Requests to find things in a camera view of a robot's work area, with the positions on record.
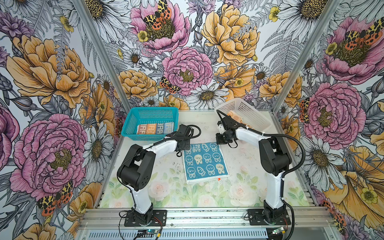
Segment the orange patterned towel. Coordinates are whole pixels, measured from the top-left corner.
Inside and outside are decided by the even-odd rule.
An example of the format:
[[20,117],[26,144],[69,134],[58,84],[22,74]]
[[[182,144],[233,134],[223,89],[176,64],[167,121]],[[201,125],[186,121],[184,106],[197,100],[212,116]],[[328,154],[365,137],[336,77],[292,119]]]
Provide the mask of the orange patterned towel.
[[235,113],[234,111],[230,111],[230,112],[228,112],[227,115],[230,116],[232,119],[234,119],[236,122],[245,125],[247,128],[251,128],[250,125],[246,124],[246,123],[243,121],[243,117],[241,117],[240,115],[238,115],[238,114]]

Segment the striped lettered towel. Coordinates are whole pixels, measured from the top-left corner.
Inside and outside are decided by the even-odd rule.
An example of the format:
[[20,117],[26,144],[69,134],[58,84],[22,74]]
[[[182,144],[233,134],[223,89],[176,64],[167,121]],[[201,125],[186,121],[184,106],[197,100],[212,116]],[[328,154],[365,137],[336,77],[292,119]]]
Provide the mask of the striped lettered towel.
[[138,135],[167,135],[174,131],[174,123],[155,123],[138,125]]

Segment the blue patterned towel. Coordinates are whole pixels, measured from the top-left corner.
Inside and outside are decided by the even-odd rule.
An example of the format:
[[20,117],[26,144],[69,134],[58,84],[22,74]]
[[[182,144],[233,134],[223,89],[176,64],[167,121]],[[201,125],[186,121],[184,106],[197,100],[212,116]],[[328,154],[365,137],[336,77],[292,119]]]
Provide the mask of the blue patterned towel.
[[222,151],[214,142],[192,144],[183,151],[187,184],[229,177]]

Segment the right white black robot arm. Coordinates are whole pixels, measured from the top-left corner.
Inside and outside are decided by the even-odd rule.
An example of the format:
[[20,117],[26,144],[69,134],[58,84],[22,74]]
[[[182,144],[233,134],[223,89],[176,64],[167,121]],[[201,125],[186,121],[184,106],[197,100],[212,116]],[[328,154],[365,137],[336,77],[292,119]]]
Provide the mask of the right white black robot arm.
[[218,145],[230,145],[241,140],[259,149],[261,165],[268,174],[263,219],[268,224],[275,223],[286,212],[286,205],[283,202],[283,175],[292,163],[283,137],[259,132],[235,121],[230,116],[221,117],[218,121],[218,129],[219,133],[216,134]]

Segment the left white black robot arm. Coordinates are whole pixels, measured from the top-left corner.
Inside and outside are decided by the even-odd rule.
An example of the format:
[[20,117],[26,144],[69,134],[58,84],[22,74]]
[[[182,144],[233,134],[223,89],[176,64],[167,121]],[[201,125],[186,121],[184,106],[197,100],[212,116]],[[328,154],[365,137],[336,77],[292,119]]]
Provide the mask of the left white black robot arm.
[[154,221],[162,223],[154,213],[154,204],[146,189],[155,161],[173,152],[181,157],[183,151],[191,148],[191,140],[201,133],[196,125],[180,125],[177,131],[167,134],[162,140],[146,146],[134,144],[129,148],[117,170],[117,179],[130,190],[134,202],[126,216],[126,227],[148,226]]

